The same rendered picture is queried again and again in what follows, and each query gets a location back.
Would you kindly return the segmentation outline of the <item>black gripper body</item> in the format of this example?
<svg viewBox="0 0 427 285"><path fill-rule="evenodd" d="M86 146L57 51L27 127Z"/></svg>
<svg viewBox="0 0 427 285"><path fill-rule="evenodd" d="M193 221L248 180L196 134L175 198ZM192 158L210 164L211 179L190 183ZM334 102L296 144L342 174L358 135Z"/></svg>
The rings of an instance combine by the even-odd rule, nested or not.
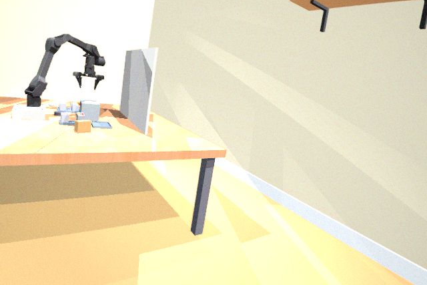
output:
<svg viewBox="0 0 427 285"><path fill-rule="evenodd" d="M85 64L84 68L85 68L85 72L82 73L82 72L74 71L73 76L75 76L75 77L81 77L81 76L86 77L87 76L87 77L94 77L97 80L104 80L103 75L94 75L94 69L95 69L94 65Z"/></svg>

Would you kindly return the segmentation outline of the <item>grey flat panel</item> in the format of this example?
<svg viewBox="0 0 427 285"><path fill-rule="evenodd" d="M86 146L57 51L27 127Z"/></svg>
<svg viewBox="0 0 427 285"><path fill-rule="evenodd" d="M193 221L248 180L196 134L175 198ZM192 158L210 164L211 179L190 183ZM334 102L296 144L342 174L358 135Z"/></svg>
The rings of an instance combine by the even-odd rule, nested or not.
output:
<svg viewBox="0 0 427 285"><path fill-rule="evenodd" d="M157 49L126 51L119 111L147 135Z"/></svg>

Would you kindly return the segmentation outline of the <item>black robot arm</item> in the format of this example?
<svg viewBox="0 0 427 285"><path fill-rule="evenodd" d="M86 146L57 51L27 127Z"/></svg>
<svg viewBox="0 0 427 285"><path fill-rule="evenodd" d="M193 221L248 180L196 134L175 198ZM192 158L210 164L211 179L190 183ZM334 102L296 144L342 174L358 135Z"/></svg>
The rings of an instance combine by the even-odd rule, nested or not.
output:
<svg viewBox="0 0 427 285"><path fill-rule="evenodd" d="M61 45L66 42L80 47L86 54L85 64L96 65L104 67L106 61L104 56L101 56L97 50L96 45L82 42L76 37L68 34L62 34L56 37L48 37L45 41L45 55L41 61L37 75L31 80L28 88L24 91L27 94L27 106L26 107L41 107L41 97L42 93L47 89L47 84L45 77L49 71L53 56L56 52L59 51Z"/></svg>

